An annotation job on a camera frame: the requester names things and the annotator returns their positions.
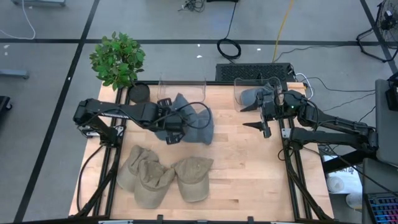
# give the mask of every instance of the concrete floor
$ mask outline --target concrete floor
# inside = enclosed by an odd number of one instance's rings
[[[366,0],[374,17],[379,1]],[[73,44],[8,43],[6,36],[0,34],[0,68],[30,71],[28,80],[0,77],[0,95],[10,96],[14,103],[0,129],[0,223],[14,220],[93,3],[94,0],[68,0],[66,7],[35,4],[31,9],[26,5],[37,39],[74,39]],[[184,0],[101,0],[88,38],[100,39],[115,30],[139,40],[160,40],[158,44],[142,46],[147,57],[141,80],[158,80],[161,75],[175,80],[203,77],[214,80],[216,64],[228,63],[215,44],[198,47],[197,44],[162,44],[162,40],[223,38],[228,31],[233,3],[208,3],[203,13],[177,12],[183,3]],[[275,40],[288,5],[288,0],[241,1],[236,6],[229,38]],[[354,41],[368,28],[370,23],[360,0],[301,0],[295,1],[281,40]],[[21,37],[32,35],[21,7],[7,0],[0,1],[0,29]],[[377,39],[372,34],[365,41]],[[279,52],[307,47],[285,44],[289,43],[279,45]],[[272,60],[273,45],[241,47],[242,56],[237,63]],[[24,221],[68,215],[86,144],[72,116],[80,100],[96,98],[100,90],[100,81],[95,78],[88,59],[93,49],[94,44],[83,46]],[[384,56],[380,46],[366,49]],[[290,62],[297,73],[319,77],[330,88],[344,90],[373,89],[376,79],[392,75],[388,63],[362,54],[354,45],[295,51],[283,55],[279,62]],[[321,109],[365,95],[330,92],[320,82],[311,82],[315,89],[313,100]],[[330,114],[358,120],[373,106],[374,97],[370,96],[331,110]],[[364,121],[375,125],[374,113]],[[336,151],[344,154],[350,150],[338,147]],[[348,208],[341,198],[332,196],[335,217],[361,223],[361,214]]]

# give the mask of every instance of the wooden table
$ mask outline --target wooden table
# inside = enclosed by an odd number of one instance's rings
[[[304,93],[302,83],[289,83],[288,86]],[[152,85],[150,89],[151,100],[157,101],[158,86]],[[116,93],[112,88],[101,88],[99,100],[114,102],[115,98]],[[277,153],[282,149],[277,121],[269,123],[272,136],[268,139],[264,139],[258,130],[243,126],[242,123],[259,121],[260,115],[256,112],[238,113],[235,110],[233,86],[207,86],[205,104],[211,108],[215,123],[210,146],[186,142],[168,146],[153,133],[128,121],[119,166],[122,166],[136,144],[155,151],[160,162],[166,166],[188,156],[212,158],[214,164],[210,171],[208,198],[197,203],[184,202],[174,180],[159,208],[142,209],[137,206],[134,194],[123,191],[116,184],[112,219],[155,220],[157,215],[163,215],[164,220],[245,221],[248,216],[253,216],[255,221],[294,220],[285,162],[277,158]],[[110,124],[110,118],[103,120]],[[88,140],[83,162],[98,148],[98,143],[98,138]],[[316,144],[306,147],[318,151]],[[304,150],[300,153],[308,191],[325,213],[333,217],[319,155]],[[82,204],[87,202],[98,186],[103,155],[104,150],[85,169],[81,186]],[[304,218],[302,196],[297,188],[296,191],[300,216]],[[100,214],[103,214],[107,195],[105,190]],[[75,192],[70,214],[76,212]]]

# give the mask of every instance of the keyboard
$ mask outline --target keyboard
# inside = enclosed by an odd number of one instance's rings
[[[365,194],[373,223],[398,224],[398,198],[390,193]]]

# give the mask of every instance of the beige baseball cap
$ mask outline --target beige baseball cap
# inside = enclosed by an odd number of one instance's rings
[[[157,208],[162,203],[174,177],[174,169],[168,169],[154,161],[140,161],[134,189],[137,204],[142,208]]]
[[[209,194],[209,170],[212,159],[189,157],[172,165],[177,174],[178,188],[184,201],[198,202]]]
[[[130,156],[124,162],[118,172],[118,176],[116,177],[116,181],[122,189],[134,192],[139,162],[143,159],[148,161],[159,161],[159,158],[154,151],[144,149],[140,146],[133,146]]]

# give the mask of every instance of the coiled black cable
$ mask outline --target coiled black cable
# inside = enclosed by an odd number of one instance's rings
[[[221,39],[221,40],[219,40],[219,41],[217,42],[217,50],[218,50],[218,52],[219,52],[224,58],[228,59],[231,63],[234,63],[232,60],[233,60],[233,59],[238,59],[238,58],[240,58],[240,56],[241,56],[241,54],[242,54],[242,48],[241,48],[241,46],[240,46],[237,42],[235,42],[235,41],[230,40],[230,39],[227,38],[227,37],[229,36],[229,32],[231,31],[231,25],[232,25],[232,20],[234,19],[234,15],[235,15],[235,9],[236,9],[236,3],[235,3],[235,5],[234,5],[234,10],[233,10],[233,12],[232,12],[231,22],[229,22],[228,33],[227,33],[227,35],[226,35],[225,38],[223,38],[223,39]],[[229,44],[234,45],[234,46],[237,48],[238,53],[237,53],[236,55],[227,55],[226,53],[224,53],[224,52],[221,50],[221,47],[220,47],[220,44],[221,44],[222,42],[227,42],[227,43],[229,43]]]

